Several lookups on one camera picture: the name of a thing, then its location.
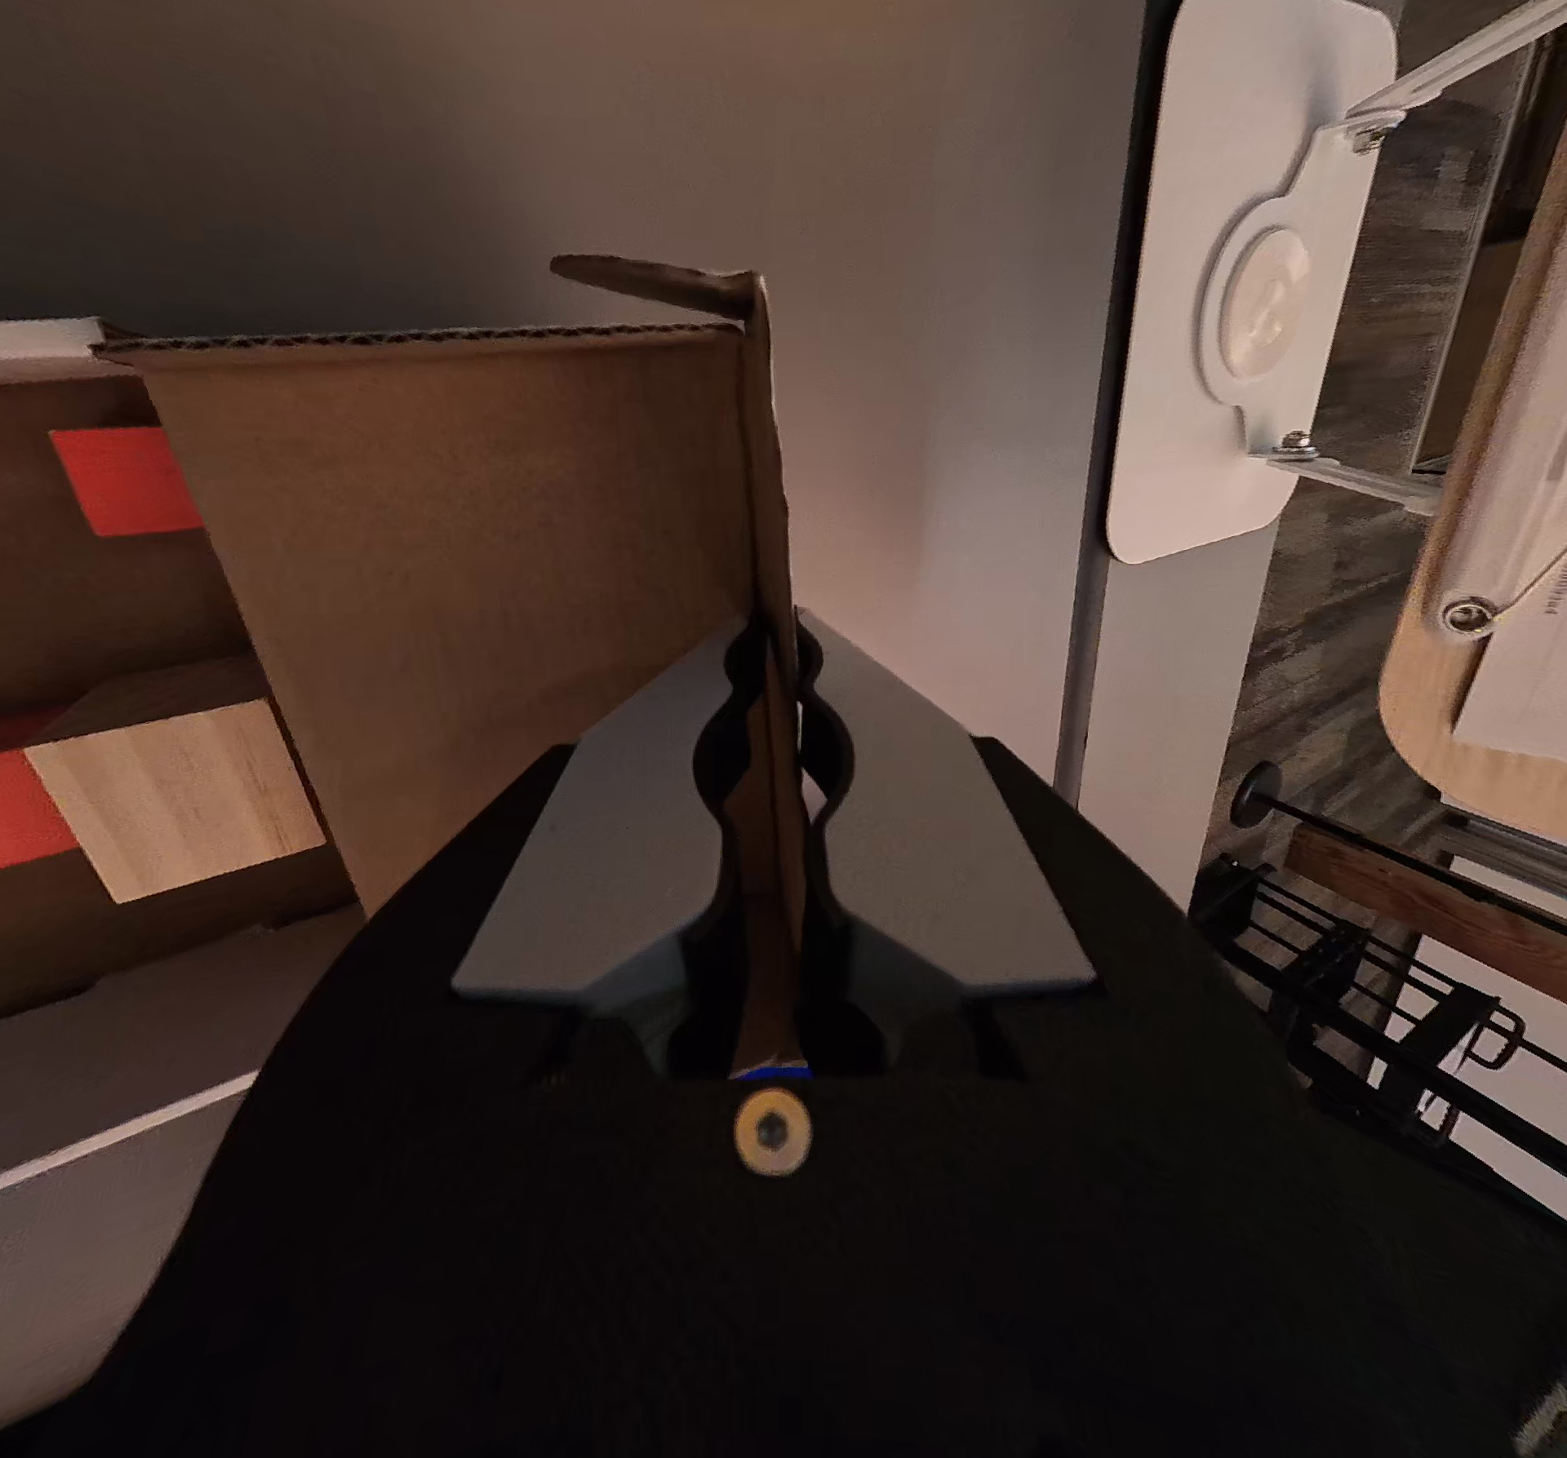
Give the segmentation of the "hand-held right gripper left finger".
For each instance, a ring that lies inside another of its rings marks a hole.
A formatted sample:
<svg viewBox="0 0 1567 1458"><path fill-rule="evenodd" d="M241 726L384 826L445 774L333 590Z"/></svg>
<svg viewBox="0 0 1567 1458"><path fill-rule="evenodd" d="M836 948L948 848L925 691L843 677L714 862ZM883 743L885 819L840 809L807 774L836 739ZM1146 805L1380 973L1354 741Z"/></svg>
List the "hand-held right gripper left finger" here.
<svg viewBox="0 0 1567 1458"><path fill-rule="evenodd" d="M737 875L728 814L753 766L766 670L757 618L730 618L583 734L453 993L631 1011L693 999L721 959Z"/></svg>

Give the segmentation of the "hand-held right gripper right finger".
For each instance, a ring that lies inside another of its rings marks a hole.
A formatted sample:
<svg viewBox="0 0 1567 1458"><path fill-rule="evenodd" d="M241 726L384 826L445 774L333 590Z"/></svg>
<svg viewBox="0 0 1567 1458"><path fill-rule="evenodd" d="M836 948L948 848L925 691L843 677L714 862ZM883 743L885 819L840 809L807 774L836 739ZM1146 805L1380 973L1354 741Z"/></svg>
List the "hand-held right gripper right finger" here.
<svg viewBox="0 0 1567 1458"><path fill-rule="evenodd" d="M798 611L809 999L978 1003L1092 985L975 738Z"/></svg>

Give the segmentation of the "white cardboard box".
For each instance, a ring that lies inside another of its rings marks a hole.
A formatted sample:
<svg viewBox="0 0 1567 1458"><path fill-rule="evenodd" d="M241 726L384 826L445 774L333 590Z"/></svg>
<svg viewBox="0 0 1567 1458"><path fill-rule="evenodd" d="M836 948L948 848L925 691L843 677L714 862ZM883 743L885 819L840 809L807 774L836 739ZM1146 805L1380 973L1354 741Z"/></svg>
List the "white cardboard box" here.
<svg viewBox="0 0 1567 1458"><path fill-rule="evenodd" d="M757 956L798 925L787 501L757 273L560 254L558 276L686 311L586 327L150 337L4 322L4 750L97 684L254 654L328 841L113 902L76 851L4 868L4 1012L261 930L203 1014L213 1070L120 1047L171 1114L248 1085L261 1023L326 938L266 930L410 908L418 872L514 782L540 790L640 687L730 618L766 633L741 875L693 999L617 1017L655 1070L720 1076L755 1038ZM203 530L97 537L50 431L162 426Z"/></svg>

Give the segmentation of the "plain wooden cube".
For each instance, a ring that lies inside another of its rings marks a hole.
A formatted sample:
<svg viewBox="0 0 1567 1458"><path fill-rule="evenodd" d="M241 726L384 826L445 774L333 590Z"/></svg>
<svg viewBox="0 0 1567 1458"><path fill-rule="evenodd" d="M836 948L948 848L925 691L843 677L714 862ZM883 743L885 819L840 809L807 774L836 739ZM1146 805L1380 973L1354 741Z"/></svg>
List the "plain wooden cube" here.
<svg viewBox="0 0 1567 1458"><path fill-rule="evenodd" d="M97 684L23 755L113 902L328 841L250 652Z"/></svg>

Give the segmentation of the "red wooden cube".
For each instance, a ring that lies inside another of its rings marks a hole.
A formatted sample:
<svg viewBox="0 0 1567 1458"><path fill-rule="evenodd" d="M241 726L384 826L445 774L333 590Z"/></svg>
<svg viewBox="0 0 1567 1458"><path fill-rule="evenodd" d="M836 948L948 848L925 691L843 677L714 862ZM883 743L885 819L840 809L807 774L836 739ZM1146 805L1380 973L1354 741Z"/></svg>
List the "red wooden cube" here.
<svg viewBox="0 0 1567 1458"><path fill-rule="evenodd" d="M162 426L50 431L49 444L99 539L205 529Z"/></svg>
<svg viewBox="0 0 1567 1458"><path fill-rule="evenodd" d="M2 750L0 865L32 862L76 851L76 835L23 750Z"/></svg>

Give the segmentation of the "brown wooden board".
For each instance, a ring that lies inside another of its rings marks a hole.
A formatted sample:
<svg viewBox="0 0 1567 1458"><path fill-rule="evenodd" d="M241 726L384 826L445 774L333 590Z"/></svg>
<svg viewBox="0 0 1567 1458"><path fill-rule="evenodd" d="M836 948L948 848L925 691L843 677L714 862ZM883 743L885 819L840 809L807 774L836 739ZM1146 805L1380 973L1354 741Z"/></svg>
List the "brown wooden board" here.
<svg viewBox="0 0 1567 1458"><path fill-rule="evenodd" d="M1563 929L1479 881L1304 821L1292 833L1284 865L1367 912L1563 999Z"/></svg>

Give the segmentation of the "printed paper sheet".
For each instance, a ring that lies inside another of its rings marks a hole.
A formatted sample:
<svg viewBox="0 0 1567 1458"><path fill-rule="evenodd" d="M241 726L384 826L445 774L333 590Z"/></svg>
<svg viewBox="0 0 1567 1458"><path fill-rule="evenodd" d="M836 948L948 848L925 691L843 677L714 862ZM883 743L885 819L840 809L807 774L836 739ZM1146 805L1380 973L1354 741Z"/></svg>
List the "printed paper sheet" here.
<svg viewBox="0 0 1567 1458"><path fill-rule="evenodd" d="M1453 738L1565 761L1565 561L1504 611L1483 642Z"/></svg>

